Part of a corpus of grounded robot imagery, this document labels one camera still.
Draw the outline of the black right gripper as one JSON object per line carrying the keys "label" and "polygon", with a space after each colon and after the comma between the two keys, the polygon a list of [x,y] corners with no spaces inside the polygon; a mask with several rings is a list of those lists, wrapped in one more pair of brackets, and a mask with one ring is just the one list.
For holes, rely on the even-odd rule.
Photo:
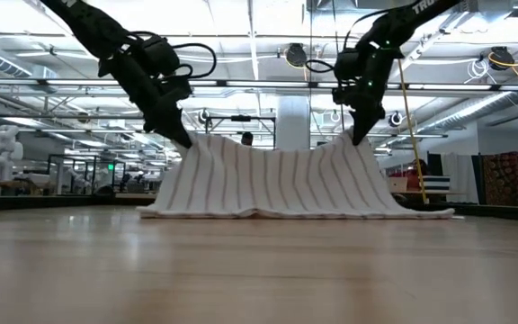
{"label": "black right gripper", "polygon": [[374,47],[364,44],[355,47],[365,53],[365,67],[361,77],[354,80],[337,80],[337,87],[332,89],[335,104],[344,104],[354,110],[353,145],[359,145],[375,124],[385,118],[385,110],[381,107],[383,95],[387,89],[390,70],[396,59],[403,58],[400,48]]}

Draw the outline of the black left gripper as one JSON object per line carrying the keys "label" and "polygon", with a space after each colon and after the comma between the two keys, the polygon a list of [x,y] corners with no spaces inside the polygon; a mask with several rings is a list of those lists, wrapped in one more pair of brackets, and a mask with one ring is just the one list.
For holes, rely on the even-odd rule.
{"label": "black left gripper", "polygon": [[99,77],[105,75],[111,75],[129,100],[145,114],[146,133],[157,133],[186,149],[192,146],[191,138],[183,126],[183,110],[176,105],[192,93],[186,78],[159,81],[149,75],[130,54],[123,53],[99,60]]}

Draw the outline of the white towel with stripes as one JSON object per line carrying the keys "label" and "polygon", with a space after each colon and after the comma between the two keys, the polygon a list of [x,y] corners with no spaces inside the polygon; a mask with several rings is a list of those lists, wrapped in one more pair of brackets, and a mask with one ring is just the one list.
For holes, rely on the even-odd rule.
{"label": "white towel with stripes", "polygon": [[437,220],[454,211],[400,205],[380,172],[369,141],[346,130],[327,144],[298,150],[244,146],[195,133],[156,199],[138,207],[144,218]]}

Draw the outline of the silver laptop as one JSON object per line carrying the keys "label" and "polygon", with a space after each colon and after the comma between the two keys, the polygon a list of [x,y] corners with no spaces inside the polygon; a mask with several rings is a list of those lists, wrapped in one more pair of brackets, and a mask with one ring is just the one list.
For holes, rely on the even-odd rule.
{"label": "silver laptop", "polygon": [[392,193],[401,194],[407,191],[408,178],[403,176],[394,176],[388,179],[388,187]]}

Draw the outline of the white building column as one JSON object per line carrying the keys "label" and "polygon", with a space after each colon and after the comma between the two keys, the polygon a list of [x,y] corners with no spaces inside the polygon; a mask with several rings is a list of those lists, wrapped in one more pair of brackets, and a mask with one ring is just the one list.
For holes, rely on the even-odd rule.
{"label": "white building column", "polygon": [[309,148],[310,109],[306,96],[284,95],[279,98],[275,137],[277,149]]}

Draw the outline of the black and white striped box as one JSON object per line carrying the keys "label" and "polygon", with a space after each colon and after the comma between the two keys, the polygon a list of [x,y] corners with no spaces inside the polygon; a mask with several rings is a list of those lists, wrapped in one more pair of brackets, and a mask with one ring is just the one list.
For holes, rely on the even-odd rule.
{"label": "black and white striped box", "polygon": [[451,189],[451,178],[446,175],[424,175],[420,188],[427,193],[445,193]]}

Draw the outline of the long ceiling light strip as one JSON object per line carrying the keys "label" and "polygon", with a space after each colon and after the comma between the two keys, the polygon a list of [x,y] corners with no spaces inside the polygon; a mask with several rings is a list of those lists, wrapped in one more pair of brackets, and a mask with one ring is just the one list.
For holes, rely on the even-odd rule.
{"label": "long ceiling light strip", "polygon": [[[220,80],[203,79],[192,80],[194,87],[249,87],[249,88],[320,88],[331,89],[335,82],[307,82],[307,81],[250,81],[250,80]],[[112,79],[36,79],[36,78],[0,78],[0,86],[86,86],[107,87],[119,86]],[[476,92],[518,92],[518,85],[491,85],[491,84],[421,84],[421,83],[388,83],[388,90],[426,90],[426,91],[476,91]]]}

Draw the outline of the white curtain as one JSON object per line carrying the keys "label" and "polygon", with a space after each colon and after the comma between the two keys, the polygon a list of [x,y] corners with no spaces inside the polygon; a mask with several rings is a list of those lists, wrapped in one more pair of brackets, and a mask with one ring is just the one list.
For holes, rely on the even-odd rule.
{"label": "white curtain", "polygon": [[450,178],[449,203],[478,204],[478,189],[472,156],[454,153],[442,155],[442,172]]}

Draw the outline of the patterned hanging rug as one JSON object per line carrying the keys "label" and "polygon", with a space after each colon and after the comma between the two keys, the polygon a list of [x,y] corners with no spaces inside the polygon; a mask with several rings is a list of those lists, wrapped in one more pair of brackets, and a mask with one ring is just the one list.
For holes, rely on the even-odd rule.
{"label": "patterned hanging rug", "polygon": [[483,156],[483,172],[487,204],[518,206],[518,152]]}

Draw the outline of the white robot figure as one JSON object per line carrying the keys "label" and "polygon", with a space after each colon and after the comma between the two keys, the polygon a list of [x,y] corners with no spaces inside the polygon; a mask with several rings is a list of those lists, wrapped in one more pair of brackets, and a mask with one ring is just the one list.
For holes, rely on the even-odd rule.
{"label": "white robot figure", "polygon": [[17,140],[19,132],[18,126],[0,126],[0,181],[10,181],[14,163],[23,158],[23,145]]}

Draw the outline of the black-framed glass enclosure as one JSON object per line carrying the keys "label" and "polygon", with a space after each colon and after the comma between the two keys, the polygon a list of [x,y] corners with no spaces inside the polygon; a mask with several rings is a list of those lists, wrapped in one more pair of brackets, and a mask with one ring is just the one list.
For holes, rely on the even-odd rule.
{"label": "black-framed glass enclosure", "polygon": [[47,159],[57,195],[114,197],[126,171],[124,161],[101,155],[51,154]]}

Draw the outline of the black aluminium table frame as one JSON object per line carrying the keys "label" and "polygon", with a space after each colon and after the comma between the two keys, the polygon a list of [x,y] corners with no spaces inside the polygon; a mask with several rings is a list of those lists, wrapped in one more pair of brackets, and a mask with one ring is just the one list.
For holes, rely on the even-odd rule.
{"label": "black aluminium table frame", "polygon": [[[0,197],[0,211],[95,205],[147,206],[154,201],[153,197],[116,196],[114,198],[106,198],[92,195],[3,196]],[[492,217],[518,221],[518,206],[478,205],[455,202],[430,202],[428,204],[422,202],[402,202],[402,206],[421,212],[435,212],[451,208],[460,216]]]}

